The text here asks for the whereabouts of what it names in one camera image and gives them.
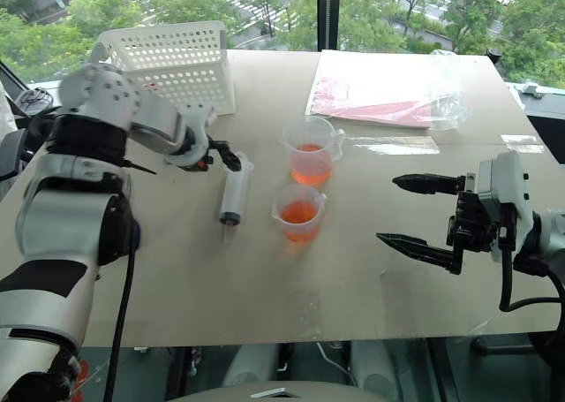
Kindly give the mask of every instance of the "black window mullion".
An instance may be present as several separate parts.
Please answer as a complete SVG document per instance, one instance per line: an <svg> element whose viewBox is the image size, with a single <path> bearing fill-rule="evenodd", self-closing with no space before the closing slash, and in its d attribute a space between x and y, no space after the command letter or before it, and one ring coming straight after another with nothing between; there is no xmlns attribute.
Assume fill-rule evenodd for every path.
<svg viewBox="0 0 565 402"><path fill-rule="evenodd" d="M337 49L339 0L318 0L318 51Z"/></svg>
<svg viewBox="0 0 565 402"><path fill-rule="evenodd" d="M2 81L4 90L12 100L16 100L22 91L29 90L26 83L18 78L2 61L0 61L0 81Z"/></svg>

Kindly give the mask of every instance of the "plastic measuring cup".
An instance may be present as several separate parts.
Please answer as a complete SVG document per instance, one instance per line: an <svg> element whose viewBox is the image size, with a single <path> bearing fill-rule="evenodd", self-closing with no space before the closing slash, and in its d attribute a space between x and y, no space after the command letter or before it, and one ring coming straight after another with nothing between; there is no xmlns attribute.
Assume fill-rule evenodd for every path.
<svg viewBox="0 0 565 402"><path fill-rule="evenodd" d="M325 182L332 163L343 156L345 131L336 130L326 119L305 116L284 128L282 143L290 151L291 175L309 186Z"/></svg>
<svg viewBox="0 0 565 402"><path fill-rule="evenodd" d="M276 195L273 218L279 221L287 239L310 241L318 233L326 195L313 187L291 184Z"/></svg>

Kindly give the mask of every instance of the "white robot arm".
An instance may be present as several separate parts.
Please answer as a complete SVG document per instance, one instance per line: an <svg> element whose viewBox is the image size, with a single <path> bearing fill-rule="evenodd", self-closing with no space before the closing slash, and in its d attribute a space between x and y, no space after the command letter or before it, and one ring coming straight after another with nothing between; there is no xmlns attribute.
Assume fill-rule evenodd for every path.
<svg viewBox="0 0 565 402"><path fill-rule="evenodd" d="M207 169L210 148L230 169L241 167L225 141L207 137L207 114L186 123L110 64L66 77L60 99L16 224L24 262L0 280L3 402L69 396L98 269L132 250L122 168L143 168L124 159L128 136L189 171Z"/></svg>
<svg viewBox="0 0 565 402"><path fill-rule="evenodd" d="M377 233L377 237L399 252L419 261L460 274L463 251L490 252L502 265L499 309L510 312L537 303L561 303L557 331L547 343L565 345L565 210L547 210L538 215L531 208L529 175L517 152L502 153L481 162L477 192L475 175L444 177L409 174L393 182L414 193L456 194L455 214L449 218L447 250L430 247L425 240L402 234ZM529 298L511 303L512 270L549 277L559 297Z"/></svg>

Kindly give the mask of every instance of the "plastic bag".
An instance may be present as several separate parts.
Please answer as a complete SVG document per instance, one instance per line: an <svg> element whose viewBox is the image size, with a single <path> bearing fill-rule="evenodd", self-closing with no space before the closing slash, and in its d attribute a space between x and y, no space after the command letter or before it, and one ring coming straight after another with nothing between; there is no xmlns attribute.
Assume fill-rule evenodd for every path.
<svg viewBox="0 0 565 402"><path fill-rule="evenodd" d="M324 50L306 114L384 125L453 129L469 116L458 79L460 58Z"/></svg>

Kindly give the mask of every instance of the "white plastic basket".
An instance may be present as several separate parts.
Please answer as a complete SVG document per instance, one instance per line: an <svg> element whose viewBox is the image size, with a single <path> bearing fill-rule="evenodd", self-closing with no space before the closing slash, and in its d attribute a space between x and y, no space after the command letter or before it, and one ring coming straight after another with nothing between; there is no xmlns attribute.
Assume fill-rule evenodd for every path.
<svg viewBox="0 0 565 402"><path fill-rule="evenodd" d="M218 115L236 111L226 29L220 21L106 31L98 37L92 58L108 57L182 112L204 104L213 105Z"/></svg>

